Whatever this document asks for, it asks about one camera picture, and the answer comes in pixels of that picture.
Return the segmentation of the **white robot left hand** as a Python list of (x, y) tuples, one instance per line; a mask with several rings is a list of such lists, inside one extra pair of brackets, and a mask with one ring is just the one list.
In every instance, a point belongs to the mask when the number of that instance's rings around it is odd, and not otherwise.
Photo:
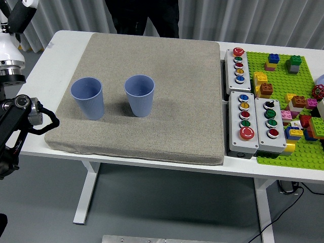
[(22, 34), (38, 7), (38, 1), (18, 1), (10, 10), (7, 1), (1, 1), (1, 61), (6, 65), (23, 66), (25, 59), (18, 50)]

